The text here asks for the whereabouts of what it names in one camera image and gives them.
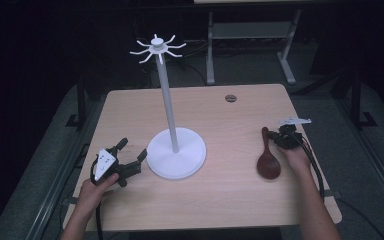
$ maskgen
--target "tabletop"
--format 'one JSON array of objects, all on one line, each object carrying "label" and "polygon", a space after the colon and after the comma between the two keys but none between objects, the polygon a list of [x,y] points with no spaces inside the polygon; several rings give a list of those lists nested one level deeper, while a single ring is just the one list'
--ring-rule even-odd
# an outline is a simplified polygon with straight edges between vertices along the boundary
[{"label": "tabletop", "polygon": [[[177,127],[191,129],[204,140],[207,156],[193,175],[167,180],[154,174],[146,160],[142,173],[113,186],[115,192],[101,206],[106,231],[205,229],[298,224],[298,186],[284,156],[273,141],[269,148],[282,171],[275,180],[258,175],[263,152],[262,127],[277,131],[279,120],[297,116],[280,84],[212,86],[170,89]],[[227,102],[227,95],[236,96]],[[168,128],[160,89],[113,91],[107,96],[89,152],[74,191],[82,182],[100,148],[127,137],[119,152],[121,163],[136,160],[151,139]],[[297,131],[305,132],[301,125]],[[342,215],[333,197],[325,205],[335,223]],[[64,226],[74,205],[70,205]],[[94,217],[87,230],[96,230]]]}]

